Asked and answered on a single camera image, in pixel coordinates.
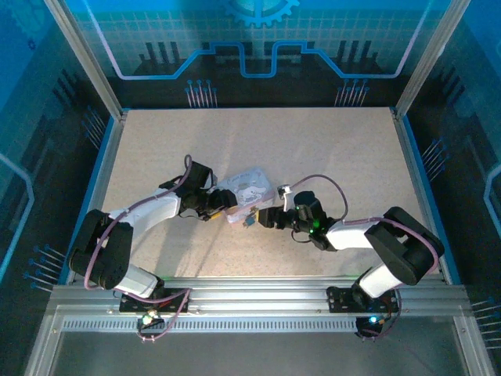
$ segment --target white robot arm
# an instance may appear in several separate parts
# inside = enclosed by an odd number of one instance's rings
[[[185,176],[160,185],[153,196],[128,209],[90,211],[71,249],[70,268],[102,288],[132,297],[154,301],[168,296],[161,278],[130,263],[132,241],[187,209],[207,221],[235,206],[235,195],[215,184],[210,168],[191,162]],[[372,248],[381,257],[381,265],[365,272],[353,285],[351,295],[361,307],[400,284],[417,284],[443,254],[440,240],[401,208],[391,208],[381,218],[346,222],[328,217],[311,191],[294,193],[290,186],[281,186],[279,195],[284,205],[253,214],[264,227],[307,233],[324,251]]]
[[[208,221],[221,210],[236,205],[231,191],[215,187],[217,178],[210,168],[191,159],[186,167],[184,176],[161,184],[151,196],[130,208],[87,213],[70,251],[69,267],[108,290],[138,298],[163,298],[163,281],[130,263],[132,241],[185,210],[193,209],[199,219]]]
[[[441,241],[401,208],[393,207],[381,217],[345,221],[327,217],[312,191],[295,193],[291,186],[281,186],[279,195],[283,206],[258,212],[264,227],[307,233],[323,251],[369,248],[381,257],[383,262],[354,284],[353,294],[361,304],[400,285],[417,284],[444,253]]]

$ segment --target clear plastic container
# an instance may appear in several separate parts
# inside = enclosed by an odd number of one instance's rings
[[[236,196],[237,206],[225,210],[230,223],[243,221],[256,210],[273,206],[275,201],[275,190],[258,167],[222,180],[218,188],[231,190]]]

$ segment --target gear logo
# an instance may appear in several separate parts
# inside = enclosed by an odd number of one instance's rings
[[[17,26],[29,38],[36,37],[45,24],[43,0],[0,0],[0,8],[10,11]]]
[[[272,22],[281,22],[283,16],[292,14],[291,8],[298,6],[298,0],[222,0],[226,16],[233,16],[235,22],[243,21],[246,27],[253,24],[261,27]]]

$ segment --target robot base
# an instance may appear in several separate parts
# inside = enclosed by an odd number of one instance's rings
[[[377,299],[365,299],[363,303],[355,300],[351,288],[328,287],[326,293],[330,313],[369,313],[377,316],[398,312],[394,291],[387,291]]]
[[[182,290],[182,288],[165,288],[164,295],[169,296]],[[120,300],[119,310],[121,313],[144,313],[149,309],[155,309],[158,313],[175,313],[178,311],[179,306],[182,303],[182,299],[183,295],[178,296],[177,298],[174,298],[169,302],[153,305],[151,303],[138,302],[130,296],[123,294]],[[186,303],[185,306],[182,307],[181,312],[188,312],[188,303]]]

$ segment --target beige table surface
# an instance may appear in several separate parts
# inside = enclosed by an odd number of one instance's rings
[[[348,197],[348,219],[398,205],[422,220],[388,108],[132,110],[103,209],[129,206],[181,175],[185,154],[220,179],[254,166],[274,186],[326,174]],[[312,180],[304,188],[314,190],[328,215],[341,215],[330,183]],[[379,259],[371,250],[320,251],[294,243],[288,230],[244,229],[222,216],[160,223],[136,240],[132,262],[160,276],[342,276],[359,275]]]

